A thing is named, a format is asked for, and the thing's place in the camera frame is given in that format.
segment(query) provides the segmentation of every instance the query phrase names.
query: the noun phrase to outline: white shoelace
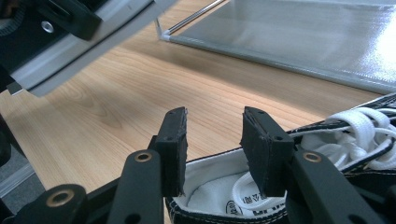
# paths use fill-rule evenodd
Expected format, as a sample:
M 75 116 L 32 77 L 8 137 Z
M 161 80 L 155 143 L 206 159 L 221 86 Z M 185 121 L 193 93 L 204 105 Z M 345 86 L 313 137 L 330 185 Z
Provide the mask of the white shoelace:
M 351 162 L 375 154 L 388 146 L 391 138 L 396 139 L 396 128 L 390 124 L 390 119 L 384 113 L 396 113 L 396 109 L 377 109 L 358 107 L 329 116 L 325 122 L 342 120 L 350 125 L 349 133 L 335 133 L 336 144 L 323 144 L 319 147 L 309 148 L 327 156 L 332 163 L 342 170 Z M 307 141 L 318 141 L 315 134 L 307 136 Z M 373 170 L 388 170 L 396 168 L 396 144 L 386 154 L 376 160 L 370 161 L 366 166 Z M 241 189 L 254 180 L 247 172 L 233 185 L 233 200 L 241 208 L 252 211 L 268 209 L 285 202 L 285 197 L 266 198 L 255 203 L 244 203 Z

